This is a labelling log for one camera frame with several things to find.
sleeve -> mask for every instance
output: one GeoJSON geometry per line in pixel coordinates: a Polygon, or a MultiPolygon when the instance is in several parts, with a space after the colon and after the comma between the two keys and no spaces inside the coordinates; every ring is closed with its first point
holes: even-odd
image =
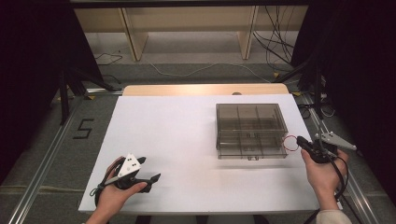
{"type": "Polygon", "coordinates": [[[340,210],[323,210],[317,215],[317,224],[352,224],[340,210]]]}

table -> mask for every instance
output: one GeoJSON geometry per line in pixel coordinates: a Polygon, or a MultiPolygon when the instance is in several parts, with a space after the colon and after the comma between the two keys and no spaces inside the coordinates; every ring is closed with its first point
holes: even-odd
{"type": "MultiPolygon", "coordinates": [[[[218,160],[215,106],[219,102],[277,102],[289,134],[309,139],[283,84],[130,86],[117,102],[78,210],[95,209],[90,191],[107,166],[127,153],[147,157],[139,178],[162,176],[149,194],[130,198],[122,213],[218,215],[317,209],[299,151],[289,152],[286,159],[218,160]],[[234,92],[243,95],[230,95],[234,92]]],[[[295,147],[295,142],[285,145],[295,147]]]]}

gray floor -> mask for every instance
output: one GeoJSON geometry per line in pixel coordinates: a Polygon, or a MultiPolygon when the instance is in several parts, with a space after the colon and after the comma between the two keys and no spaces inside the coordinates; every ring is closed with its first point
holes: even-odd
{"type": "MultiPolygon", "coordinates": [[[[291,42],[295,40],[295,36],[296,34],[290,34],[291,42]]],[[[122,82],[119,84],[113,77],[105,77],[105,81],[114,86],[159,83],[254,83],[274,79],[275,71],[265,64],[266,53],[261,46],[253,42],[250,58],[244,61],[240,58],[236,36],[233,33],[150,34],[144,56],[139,63],[130,60],[126,40],[120,34],[89,34],[87,38],[96,56],[101,53],[122,55],[121,60],[111,65],[100,66],[104,75],[112,75],[122,82]],[[163,74],[159,74],[151,63],[163,74]],[[205,67],[208,68],[189,75],[205,67]],[[164,74],[184,77],[170,77],[164,74]]],[[[111,63],[115,59],[117,57],[101,57],[98,63],[111,63]]],[[[280,63],[273,56],[269,62],[280,63]]],[[[276,66],[285,70],[290,69],[285,64],[276,66]]],[[[288,80],[287,86],[290,91],[297,90],[295,82],[297,79],[296,77],[288,80]]],[[[87,83],[87,87],[95,88],[90,83],[87,83]]],[[[71,105],[76,101],[77,99],[71,100],[71,105]]],[[[78,205],[116,102],[117,96],[114,95],[96,96],[93,100],[83,100],[77,108],[70,128],[65,133],[63,143],[23,223],[82,223],[88,218],[88,215],[78,212],[78,205]],[[92,128],[92,132],[88,139],[76,139],[76,136],[84,134],[78,131],[78,126],[83,119],[93,119],[85,123],[92,128]]],[[[296,103],[304,104],[305,98],[297,97],[296,103]]],[[[7,223],[10,219],[15,206],[31,183],[40,162],[60,129],[61,105],[57,96],[54,97],[51,109],[46,116],[29,149],[21,154],[0,188],[0,223],[7,223]]],[[[315,134],[317,127],[312,117],[304,121],[308,131],[315,134]]],[[[325,118],[325,123],[330,131],[338,133],[353,144],[353,139],[340,118],[337,116],[325,118]]],[[[350,156],[349,168],[372,206],[378,223],[396,223],[395,206],[376,181],[364,158],[352,151],[347,151],[347,153],[350,156]]],[[[349,192],[345,195],[353,204],[349,192]]],[[[353,223],[357,223],[345,202],[344,207],[353,223]]],[[[270,223],[304,223],[309,215],[309,213],[293,213],[266,214],[265,216],[270,223]]],[[[134,219],[135,217],[117,215],[112,219],[112,223],[134,223],[134,219]]]]}

person's right hand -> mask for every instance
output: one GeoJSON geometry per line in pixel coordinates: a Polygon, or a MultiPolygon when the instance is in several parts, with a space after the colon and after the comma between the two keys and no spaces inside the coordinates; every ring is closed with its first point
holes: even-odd
{"type": "MultiPolygon", "coordinates": [[[[348,155],[338,149],[338,157],[347,161],[348,155]]],[[[331,163],[316,163],[309,153],[304,149],[301,150],[303,160],[305,162],[306,174],[309,184],[311,184],[314,192],[318,197],[321,210],[338,209],[338,205],[334,198],[334,192],[340,182],[338,174],[335,172],[331,163]]],[[[347,174],[347,167],[343,161],[336,159],[334,163],[337,165],[342,176],[347,174]]]]}

plastic box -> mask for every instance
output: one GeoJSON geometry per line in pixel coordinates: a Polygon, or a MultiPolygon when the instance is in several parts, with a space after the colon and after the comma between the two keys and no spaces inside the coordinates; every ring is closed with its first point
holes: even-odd
{"type": "Polygon", "coordinates": [[[217,104],[219,159],[286,158],[288,129],[278,104],[217,104]]]}

